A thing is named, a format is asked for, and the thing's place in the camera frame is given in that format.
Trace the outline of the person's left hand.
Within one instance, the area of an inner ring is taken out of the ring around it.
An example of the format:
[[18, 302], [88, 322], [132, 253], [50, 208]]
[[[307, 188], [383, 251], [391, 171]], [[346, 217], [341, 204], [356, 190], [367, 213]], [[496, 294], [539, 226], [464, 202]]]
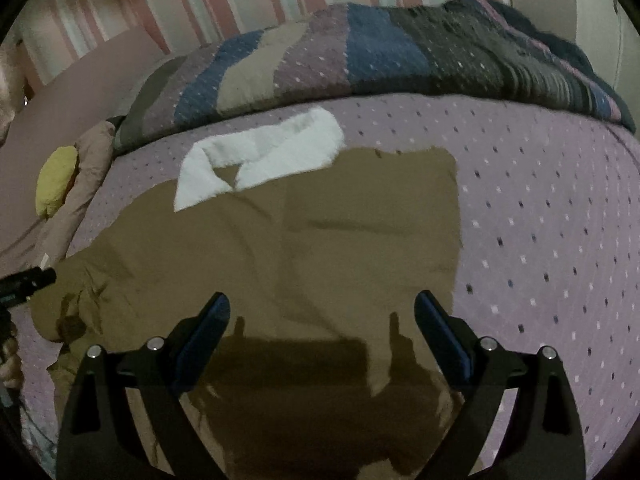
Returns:
[[20, 390], [24, 384], [22, 360], [18, 355], [17, 329], [10, 324], [10, 336], [2, 342], [0, 377], [2, 384], [8, 389]]

